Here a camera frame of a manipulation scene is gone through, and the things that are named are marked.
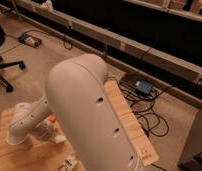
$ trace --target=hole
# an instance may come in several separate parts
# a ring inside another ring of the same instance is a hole
[[[96,104],[100,105],[101,103],[103,103],[103,97],[100,97],[97,101]]]
[[[119,132],[120,132],[119,128],[115,129],[113,132],[113,138],[116,138],[119,135]]]
[[[131,156],[130,160],[128,162],[128,167],[131,167],[133,165],[133,163],[134,163],[134,156]]]

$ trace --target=plywood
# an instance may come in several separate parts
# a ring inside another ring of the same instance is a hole
[[[144,165],[147,166],[156,162],[158,155],[122,96],[117,83],[109,81],[106,83],[105,89],[118,118],[121,120],[127,135],[142,158]],[[6,136],[11,113],[12,109],[2,112],[0,127],[0,171],[57,171],[62,161],[68,155],[75,153],[68,141],[64,144],[54,145],[50,142],[39,142],[33,137],[29,137],[29,144],[33,144],[29,145],[31,148],[25,146],[20,149],[8,145],[6,143]],[[75,171],[85,171],[81,162]]]

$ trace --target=chair base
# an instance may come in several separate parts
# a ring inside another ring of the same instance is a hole
[[[23,70],[26,68],[26,65],[23,61],[17,61],[17,62],[10,62],[10,63],[4,63],[0,64],[0,69],[11,67],[14,65],[19,65],[20,69]],[[13,86],[3,77],[0,75],[0,82],[5,86],[6,92],[12,92]]]

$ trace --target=black panel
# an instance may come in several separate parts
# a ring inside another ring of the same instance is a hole
[[[202,66],[202,23],[122,0],[55,0],[77,18]]]

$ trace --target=office chair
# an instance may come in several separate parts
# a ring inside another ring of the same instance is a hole
[[[5,36],[4,31],[0,26],[0,47],[4,43],[4,40],[5,40],[4,36]],[[10,62],[10,63],[2,63],[2,62],[3,62],[3,58],[2,56],[0,56],[0,69],[11,67],[14,65],[19,65],[21,70],[26,68],[23,61],[16,61],[16,62]],[[13,86],[2,75],[0,75],[0,82],[6,87],[6,92],[13,91]]]

